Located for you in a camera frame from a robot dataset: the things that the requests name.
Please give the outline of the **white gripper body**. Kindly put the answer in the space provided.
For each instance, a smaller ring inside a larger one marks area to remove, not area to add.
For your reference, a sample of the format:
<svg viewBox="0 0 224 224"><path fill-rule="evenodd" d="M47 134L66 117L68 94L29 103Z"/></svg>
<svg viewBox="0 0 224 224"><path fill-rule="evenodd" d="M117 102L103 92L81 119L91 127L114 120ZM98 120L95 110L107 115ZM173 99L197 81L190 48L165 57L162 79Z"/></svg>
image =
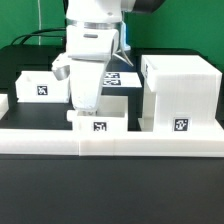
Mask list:
<svg viewBox="0 0 224 224"><path fill-rule="evenodd" d="M107 65L118 49L119 32L69 25L66 34L66 51L53 61L52 71L58 80L70 78L75 110L96 112Z"/></svg>

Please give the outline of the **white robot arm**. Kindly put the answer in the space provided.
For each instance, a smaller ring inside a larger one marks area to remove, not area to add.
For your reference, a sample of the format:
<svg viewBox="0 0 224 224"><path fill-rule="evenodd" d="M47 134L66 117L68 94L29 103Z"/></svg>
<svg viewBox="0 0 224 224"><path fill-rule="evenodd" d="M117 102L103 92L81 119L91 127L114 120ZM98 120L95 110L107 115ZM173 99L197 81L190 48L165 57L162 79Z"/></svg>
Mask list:
<svg viewBox="0 0 224 224"><path fill-rule="evenodd" d="M52 63L57 79L70 79L73 108L98 109L113 55L123 50L122 13L153 13L166 0L68 0L66 48Z"/></svg>

